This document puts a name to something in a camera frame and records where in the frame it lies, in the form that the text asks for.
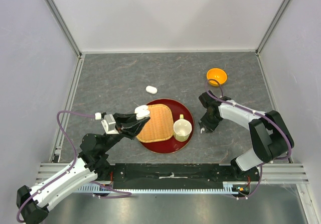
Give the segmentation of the white square earbud case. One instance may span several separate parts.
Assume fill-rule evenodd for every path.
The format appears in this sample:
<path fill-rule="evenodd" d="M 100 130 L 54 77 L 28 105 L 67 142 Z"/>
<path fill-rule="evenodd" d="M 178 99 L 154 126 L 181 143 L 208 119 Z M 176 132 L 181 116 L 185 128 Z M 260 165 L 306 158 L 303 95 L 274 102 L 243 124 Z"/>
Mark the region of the white square earbud case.
<path fill-rule="evenodd" d="M 138 106 L 134 110 L 134 113 L 136 114 L 136 119 L 137 120 L 150 117 L 150 111 L 148 110 L 148 105 Z"/>

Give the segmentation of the white oval charging case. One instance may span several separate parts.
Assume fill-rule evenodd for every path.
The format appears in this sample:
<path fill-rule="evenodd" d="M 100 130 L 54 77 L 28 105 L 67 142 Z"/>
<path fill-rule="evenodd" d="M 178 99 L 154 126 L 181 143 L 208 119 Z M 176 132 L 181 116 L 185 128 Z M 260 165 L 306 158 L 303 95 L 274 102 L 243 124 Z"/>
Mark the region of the white oval charging case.
<path fill-rule="evenodd" d="M 150 93 L 150 94 L 157 94 L 158 90 L 156 87 L 153 87 L 153 86 L 147 86 L 145 88 L 146 92 Z"/>

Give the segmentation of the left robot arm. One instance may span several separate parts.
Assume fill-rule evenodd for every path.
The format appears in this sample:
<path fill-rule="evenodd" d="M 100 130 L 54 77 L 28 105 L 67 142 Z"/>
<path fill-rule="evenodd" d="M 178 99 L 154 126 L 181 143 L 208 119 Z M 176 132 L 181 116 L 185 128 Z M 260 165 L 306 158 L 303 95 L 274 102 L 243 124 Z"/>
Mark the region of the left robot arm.
<path fill-rule="evenodd" d="M 64 169 L 38 185 L 17 190 L 17 222 L 41 223 L 64 198 L 84 184 L 106 180 L 111 172 L 107 151 L 123 138 L 135 139 L 150 120 L 150 111 L 136 110 L 132 114 L 95 113 L 104 134 L 86 134 L 80 153 Z"/>

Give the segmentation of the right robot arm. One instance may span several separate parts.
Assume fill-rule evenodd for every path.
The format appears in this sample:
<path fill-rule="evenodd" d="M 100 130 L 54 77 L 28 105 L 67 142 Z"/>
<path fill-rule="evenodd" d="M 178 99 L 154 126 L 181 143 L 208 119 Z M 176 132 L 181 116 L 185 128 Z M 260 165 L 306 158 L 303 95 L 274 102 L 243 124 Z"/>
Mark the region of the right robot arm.
<path fill-rule="evenodd" d="M 226 96 L 217 98 L 211 91 L 202 93 L 199 101 L 206 109 L 199 121 L 201 132 L 212 133 L 222 120 L 229 120 L 250 133 L 252 148 L 231 161 L 229 172 L 234 180 L 275 159 L 290 157 L 294 141 L 279 112 L 256 111 Z"/>

